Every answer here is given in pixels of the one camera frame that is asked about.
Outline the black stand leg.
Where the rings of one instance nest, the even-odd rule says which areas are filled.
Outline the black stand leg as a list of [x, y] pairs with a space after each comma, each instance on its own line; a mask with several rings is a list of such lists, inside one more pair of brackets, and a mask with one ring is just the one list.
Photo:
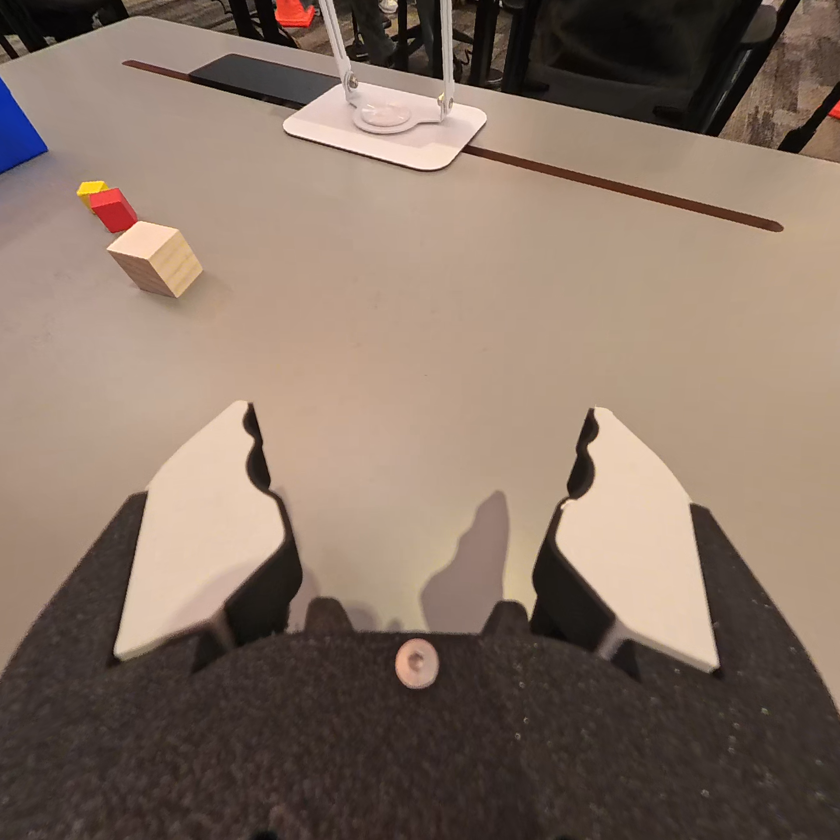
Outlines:
[[791, 130], [784, 136], [778, 146], [778, 151], [798, 154], [804, 150], [823, 121], [829, 117], [828, 113], [839, 102], [839, 89], [840, 84], [838, 82], [812, 115], [800, 127]]

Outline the blue plastic bin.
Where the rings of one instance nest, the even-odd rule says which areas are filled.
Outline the blue plastic bin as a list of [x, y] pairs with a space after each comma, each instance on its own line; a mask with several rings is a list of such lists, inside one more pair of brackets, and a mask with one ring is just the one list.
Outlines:
[[1, 80], [1, 169], [6, 173], [48, 151], [35, 126]]

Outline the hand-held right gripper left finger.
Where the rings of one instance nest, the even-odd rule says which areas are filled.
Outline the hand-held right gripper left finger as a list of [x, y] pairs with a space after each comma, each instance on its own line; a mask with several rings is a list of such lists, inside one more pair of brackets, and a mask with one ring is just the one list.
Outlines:
[[286, 632], [302, 567], [270, 484], [247, 401], [230, 404], [166, 460], [146, 488], [117, 660], [194, 634], [229, 650]]

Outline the red wooden cube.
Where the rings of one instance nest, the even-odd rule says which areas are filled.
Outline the red wooden cube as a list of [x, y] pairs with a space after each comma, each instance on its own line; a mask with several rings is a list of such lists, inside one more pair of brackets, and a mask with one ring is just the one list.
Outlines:
[[91, 194], [89, 205], [91, 211], [112, 234], [124, 233], [139, 221], [138, 214], [128, 199], [116, 187]]

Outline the black office chair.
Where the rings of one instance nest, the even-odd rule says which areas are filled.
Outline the black office chair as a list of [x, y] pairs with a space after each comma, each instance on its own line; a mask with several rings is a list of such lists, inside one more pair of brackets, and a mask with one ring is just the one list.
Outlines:
[[501, 90], [717, 137], [798, 5], [517, 2]]

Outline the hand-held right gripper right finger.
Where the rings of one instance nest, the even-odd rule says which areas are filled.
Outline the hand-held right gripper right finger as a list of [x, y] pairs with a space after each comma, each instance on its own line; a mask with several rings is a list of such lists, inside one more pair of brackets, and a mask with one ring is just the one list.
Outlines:
[[614, 664], [635, 645], [717, 671], [691, 504], [651, 448], [591, 408], [533, 567], [531, 631]]

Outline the large natural wooden cube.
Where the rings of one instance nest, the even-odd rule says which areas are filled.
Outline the large natural wooden cube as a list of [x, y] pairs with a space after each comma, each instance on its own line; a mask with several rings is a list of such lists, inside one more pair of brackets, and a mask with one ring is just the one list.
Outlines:
[[179, 298], [202, 275], [203, 266], [174, 227], [138, 221], [107, 247], [142, 291]]

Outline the white mount plate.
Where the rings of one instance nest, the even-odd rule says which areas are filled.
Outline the white mount plate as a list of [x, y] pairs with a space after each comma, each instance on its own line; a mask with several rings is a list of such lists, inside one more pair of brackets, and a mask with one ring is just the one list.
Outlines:
[[437, 98], [359, 81], [332, 1], [321, 2], [340, 84], [288, 117], [291, 137], [420, 172], [451, 164], [485, 125], [478, 108], [455, 103], [452, 3], [442, 2], [443, 90]]

